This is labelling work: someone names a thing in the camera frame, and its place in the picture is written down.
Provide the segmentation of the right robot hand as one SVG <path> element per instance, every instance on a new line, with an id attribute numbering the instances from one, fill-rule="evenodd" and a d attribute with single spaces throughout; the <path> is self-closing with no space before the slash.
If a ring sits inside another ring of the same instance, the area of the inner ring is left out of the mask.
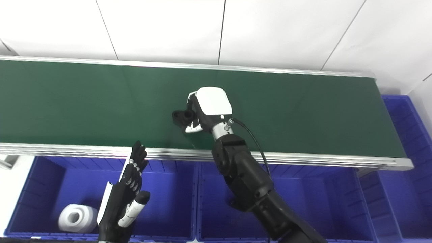
<path id="1" fill-rule="evenodd" d="M 233 134 L 233 110 L 226 92 L 218 87 L 201 87 L 188 95 L 187 110 L 194 115 L 186 122 L 185 133 L 205 131 L 217 140 Z"/>

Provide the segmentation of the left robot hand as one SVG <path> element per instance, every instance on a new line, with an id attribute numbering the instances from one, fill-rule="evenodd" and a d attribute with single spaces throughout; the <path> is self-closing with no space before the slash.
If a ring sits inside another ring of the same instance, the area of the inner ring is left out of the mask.
<path id="1" fill-rule="evenodd" d="M 117 183 L 107 182 L 97 215 L 99 243 L 128 243 L 135 221 L 150 199 L 142 191 L 142 173 L 148 161 L 145 146 L 138 140 L 126 159 Z"/>

